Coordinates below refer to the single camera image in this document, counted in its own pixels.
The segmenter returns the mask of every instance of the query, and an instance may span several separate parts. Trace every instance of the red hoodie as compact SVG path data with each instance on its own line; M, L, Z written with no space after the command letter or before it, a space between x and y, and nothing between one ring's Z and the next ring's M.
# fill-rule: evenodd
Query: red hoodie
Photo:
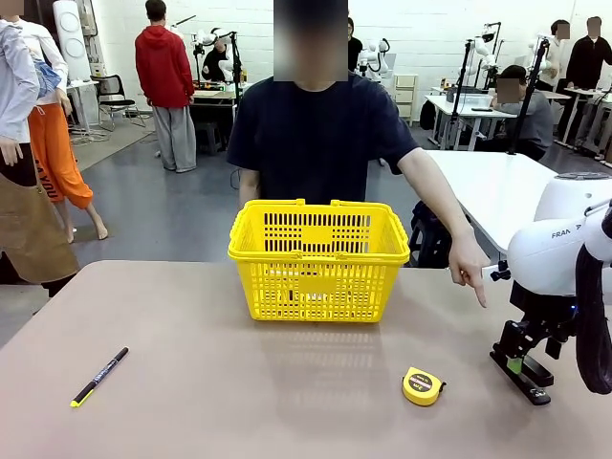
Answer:
M136 70L153 106L189 105L194 88L185 44L163 26L149 26L136 38Z

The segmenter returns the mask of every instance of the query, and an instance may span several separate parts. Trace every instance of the navy t-shirt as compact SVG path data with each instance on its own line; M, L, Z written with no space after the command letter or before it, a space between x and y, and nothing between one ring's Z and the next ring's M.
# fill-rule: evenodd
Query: navy t-shirt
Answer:
M350 74L321 92L268 78L244 95L231 164L259 172L261 199L364 201L368 162L398 161L419 145L384 88Z

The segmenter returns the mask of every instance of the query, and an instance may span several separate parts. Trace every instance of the mannequin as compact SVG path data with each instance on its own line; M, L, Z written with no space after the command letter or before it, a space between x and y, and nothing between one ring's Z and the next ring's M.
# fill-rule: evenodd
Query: mannequin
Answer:
M70 243L74 240L74 224L66 207L65 198L68 198L73 205L87 211L98 232L98 239L105 239L108 237L108 230L94 207L94 193L80 175L70 144L66 122L66 116L72 112L72 106L66 96L68 64L51 34L43 26L24 21L19 16L7 16L4 19L21 28L30 53L42 60L47 57L55 72L62 78L55 94L38 101L28 121L38 177L62 219L66 238Z
M21 278L54 296L78 272L38 182L27 116L38 78L20 31L0 19L0 247Z

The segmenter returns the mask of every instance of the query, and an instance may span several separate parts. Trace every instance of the gray pants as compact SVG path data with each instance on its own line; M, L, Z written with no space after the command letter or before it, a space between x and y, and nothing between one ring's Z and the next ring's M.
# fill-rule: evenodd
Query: gray pants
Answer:
M153 107L153 118L164 168L177 172L195 169L195 128L189 107Z

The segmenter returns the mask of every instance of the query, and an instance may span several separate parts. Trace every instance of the mannequin hand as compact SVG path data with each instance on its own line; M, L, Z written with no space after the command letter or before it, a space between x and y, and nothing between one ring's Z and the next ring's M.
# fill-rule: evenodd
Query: mannequin hand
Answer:
M2 157L6 165L15 165L19 160L23 160L18 141L0 136L0 150L2 150Z
M476 291L480 305L486 308L482 269L489 266L490 260L476 242L472 228L465 233L453 235L448 264L452 281L459 285L470 285Z
M55 93L57 94L57 99L59 100L61 108L64 109L64 113L67 117L70 117L70 114L73 113L73 106L70 103L70 99L66 96L66 93L59 88L55 90Z

